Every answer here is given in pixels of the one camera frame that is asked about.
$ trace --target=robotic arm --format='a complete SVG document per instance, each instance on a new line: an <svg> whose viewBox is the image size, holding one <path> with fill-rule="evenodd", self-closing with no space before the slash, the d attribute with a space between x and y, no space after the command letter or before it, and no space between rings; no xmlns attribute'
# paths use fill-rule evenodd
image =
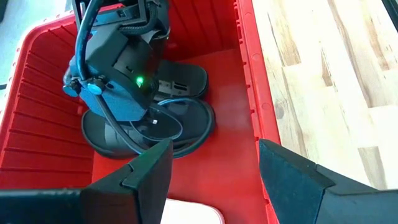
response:
<svg viewBox="0 0 398 224"><path fill-rule="evenodd" d="M98 14L115 3L123 7ZM90 109L82 124L87 141L117 159L164 139L174 140L175 157L203 144L215 126L212 108L198 99L207 74L161 60L170 34L167 0L84 0L74 8L79 32L63 90Z"/></svg>

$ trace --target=light wood surface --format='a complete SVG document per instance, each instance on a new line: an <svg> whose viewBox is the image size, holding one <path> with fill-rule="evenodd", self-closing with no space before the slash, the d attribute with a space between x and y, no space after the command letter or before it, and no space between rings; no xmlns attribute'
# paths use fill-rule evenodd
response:
<svg viewBox="0 0 398 224"><path fill-rule="evenodd" d="M381 0L252 0L282 145L398 189L398 33Z"/></svg>

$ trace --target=black cable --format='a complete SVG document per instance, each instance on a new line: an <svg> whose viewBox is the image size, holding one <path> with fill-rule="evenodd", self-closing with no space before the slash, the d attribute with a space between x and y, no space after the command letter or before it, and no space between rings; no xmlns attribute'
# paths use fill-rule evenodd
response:
<svg viewBox="0 0 398 224"><path fill-rule="evenodd" d="M86 47L90 37L91 28L93 27L95 18L101 9L104 0L91 0L83 19L81 20L80 29L76 38L75 57L76 67L81 81L85 81L88 75L86 66Z"/></svg>
<svg viewBox="0 0 398 224"><path fill-rule="evenodd" d="M202 103L198 99L195 99L195 98L172 98L172 99L168 99L168 100L162 100L158 103L158 105L164 106L164 105L167 105L170 103L179 103L179 102L189 102L189 103L196 103L196 104L200 105L207 113L208 122L207 122L205 131L198 139L196 139L196 141L194 141L192 144L189 144L184 147L178 148L177 150L174 150L173 157L175 159L181 158L188 154L191 154L193 151L198 149L206 141L208 136L211 134L211 131L213 130L213 126L215 125L215 116L214 116L213 110L211 108L205 106L205 104ZM146 139L153 138L152 136L143 135L138 130L137 130L137 132Z"/></svg>
<svg viewBox="0 0 398 224"><path fill-rule="evenodd" d="M176 114L174 114L173 112L171 112L171 111L169 111L168 109L164 108L163 106L160 106L160 105L155 104L155 103L151 103L151 105L150 105L149 107L150 107L151 109L153 109L153 110L156 110L156 111L158 111L158 112L160 112L160 113L163 113L164 115L168 116L169 118L172 118L172 119L178 124L178 127L179 127L178 133L177 133L177 134L174 134L174 135L172 135L172 136L169 136L169 137L167 137L167 138L169 138L169 139L171 139L171 140L174 140L174 139L179 138L179 137L182 135L183 126L182 126L181 121L179 121L179 120L177 119L177 115L176 115ZM137 129L137 127L134 125L134 123L133 123L132 121L130 121L130 125L131 125L131 127L133 128L133 130L135 130L139 135L141 135L143 138L146 138L146 139L148 139L148 140L150 140L150 141L160 142L160 141L163 141L163 140L165 139L165 138L155 138L155 137L152 137L152 136L148 136L148 135L143 134L142 132L140 132L140 131Z"/></svg>
<svg viewBox="0 0 398 224"><path fill-rule="evenodd" d="M151 31L157 22L157 5L153 2L148 4L149 21L144 26L125 26L120 27L119 30L124 35L141 35Z"/></svg>
<svg viewBox="0 0 398 224"><path fill-rule="evenodd" d="M109 125L111 125L115 132L122 137L122 140L126 143L126 145L137 154L142 154L143 152L145 152L145 149L143 149L142 147L140 147L140 145L134 142L130 138L130 136L123 130L120 124L116 121L116 118L113 116L104 98L101 95L95 95L95 100L99 104L99 107L105 115L105 118L108 121Z"/></svg>

